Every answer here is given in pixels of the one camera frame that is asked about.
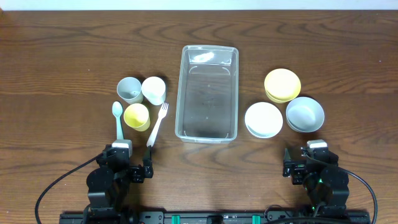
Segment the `grey plastic bowl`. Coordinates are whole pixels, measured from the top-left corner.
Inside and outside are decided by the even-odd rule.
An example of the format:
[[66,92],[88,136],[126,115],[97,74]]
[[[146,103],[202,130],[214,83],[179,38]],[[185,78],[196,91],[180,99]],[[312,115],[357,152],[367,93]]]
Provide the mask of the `grey plastic bowl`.
[[325,112],[316,100],[309,97],[298,97],[286,108],[287,124],[296,132],[312,133],[323,126]]

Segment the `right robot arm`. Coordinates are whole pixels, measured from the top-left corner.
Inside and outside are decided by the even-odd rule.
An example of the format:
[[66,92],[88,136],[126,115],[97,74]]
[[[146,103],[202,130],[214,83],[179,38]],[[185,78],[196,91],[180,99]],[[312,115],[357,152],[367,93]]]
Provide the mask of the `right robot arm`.
[[285,150],[283,176],[302,185],[314,207],[313,216],[343,217],[349,196],[349,178],[338,167],[338,156],[327,147],[302,148],[304,160],[293,160]]

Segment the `yellow plastic bowl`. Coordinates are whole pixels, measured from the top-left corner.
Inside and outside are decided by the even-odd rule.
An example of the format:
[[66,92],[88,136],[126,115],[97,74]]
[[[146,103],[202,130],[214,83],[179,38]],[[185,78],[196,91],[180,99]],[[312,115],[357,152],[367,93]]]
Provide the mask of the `yellow plastic bowl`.
[[285,103],[296,98],[301,91],[301,81],[291,70],[277,68],[264,79],[267,97],[275,103]]

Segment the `clear plastic container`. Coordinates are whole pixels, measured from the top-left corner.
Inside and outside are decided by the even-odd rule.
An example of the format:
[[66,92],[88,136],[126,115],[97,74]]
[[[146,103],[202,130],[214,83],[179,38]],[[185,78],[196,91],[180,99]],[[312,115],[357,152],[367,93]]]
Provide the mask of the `clear plastic container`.
[[239,51],[186,45],[178,81],[175,134],[183,142],[229,144],[238,133]]

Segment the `black mounting rail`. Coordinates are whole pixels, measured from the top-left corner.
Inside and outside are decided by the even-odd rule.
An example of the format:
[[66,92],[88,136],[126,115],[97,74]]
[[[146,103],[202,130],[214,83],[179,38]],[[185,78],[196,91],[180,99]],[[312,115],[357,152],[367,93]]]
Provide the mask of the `black mounting rail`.
[[269,210],[264,213],[164,213],[164,212],[141,212],[131,218],[97,218],[89,214],[87,218],[83,214],[64,213],[60,215],[61,224],[79,223],[143,223],[143,224],[212,224],[212,223],[269,223],[286,218],[307,217],[307,214],[288,210]]

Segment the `white plastic cup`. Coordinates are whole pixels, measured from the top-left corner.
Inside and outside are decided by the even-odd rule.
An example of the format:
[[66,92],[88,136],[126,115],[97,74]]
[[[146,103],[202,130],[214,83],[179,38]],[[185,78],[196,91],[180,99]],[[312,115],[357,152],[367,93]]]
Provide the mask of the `white plastic cup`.
[[149,77],[142,83],[142,93],[153,105],[161,105],[166,98],[165,82],[159,77]]

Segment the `grey plastic cup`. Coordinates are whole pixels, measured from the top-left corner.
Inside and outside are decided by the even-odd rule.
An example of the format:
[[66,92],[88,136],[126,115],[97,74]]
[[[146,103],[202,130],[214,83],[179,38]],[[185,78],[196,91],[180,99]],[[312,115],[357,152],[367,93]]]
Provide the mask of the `grey plastic cup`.
[[142,103],[144,95],[142,94],[141,82],[134,77],[123,78],[117,85],[118,95],[127,103]]

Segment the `white plastic fork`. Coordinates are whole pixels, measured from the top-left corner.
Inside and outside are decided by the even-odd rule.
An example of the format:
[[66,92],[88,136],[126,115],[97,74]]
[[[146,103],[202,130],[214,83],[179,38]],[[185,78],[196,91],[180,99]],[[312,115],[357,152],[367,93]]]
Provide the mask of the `white plastic fork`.
[[153,130],[152,130],[152,132],[151,132],[151,134],[150,134],[150,136],[149,136],[149,138],[147,140],[147,144],[146,144],[147,147],[153,147],[154,146],[157,134],[159,132],[160,124],[161,124],[162,120],[166,117],[167,112],[168,112],[168,108],[169,108],[169,104],[166,103],[166,102],[164,102],[161,105],[159,113],[158,113],[158,119],[157,119],[157,121],[156,121],[156,123],[154,125],[154,128],[153,128]]

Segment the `yellow plastic cup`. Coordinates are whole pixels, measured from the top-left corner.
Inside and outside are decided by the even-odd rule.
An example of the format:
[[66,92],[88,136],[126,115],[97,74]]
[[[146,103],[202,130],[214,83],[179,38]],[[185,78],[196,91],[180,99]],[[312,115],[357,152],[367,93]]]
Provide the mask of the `yellow plastic cup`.
[[136,131],[146,131],[150,126],[149,110],[143,104],[131,104],[124,111],[124,121]]

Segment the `mint green plastic spoon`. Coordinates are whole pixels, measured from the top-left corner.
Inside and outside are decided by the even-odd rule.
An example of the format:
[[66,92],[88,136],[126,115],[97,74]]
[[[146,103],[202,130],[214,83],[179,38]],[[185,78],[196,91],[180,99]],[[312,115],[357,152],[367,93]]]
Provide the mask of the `mint green plastic spoon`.
[[116,119],[116,139],[124,139],[123,127],[121,123],[121,116],[123,114],[123,106],[119,101],[115,101],[112,105],[112,114]]

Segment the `white plastic bowl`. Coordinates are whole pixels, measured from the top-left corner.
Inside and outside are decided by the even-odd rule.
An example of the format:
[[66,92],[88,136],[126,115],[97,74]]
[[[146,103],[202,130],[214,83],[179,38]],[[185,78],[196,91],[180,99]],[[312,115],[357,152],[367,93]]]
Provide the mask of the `white plastic bowl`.
[[256,138],[272,138],[283,126],[283,117],[273,104],[258,102],[251,105],[244,116],[248,131]]

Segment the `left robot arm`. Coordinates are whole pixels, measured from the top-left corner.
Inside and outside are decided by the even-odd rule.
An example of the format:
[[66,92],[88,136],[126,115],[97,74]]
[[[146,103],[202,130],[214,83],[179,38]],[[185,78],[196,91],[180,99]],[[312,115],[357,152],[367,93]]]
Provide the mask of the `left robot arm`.
[[123,207],[123,201],[132,183],[141,184],[153,177],[152,150],[152,146],[147,147],[142,165],[131,165],[129,148],[110,144],[105,147],[96,159],[99,167],[86,179],[91,217],[127,220],[133,217],[134,212]]

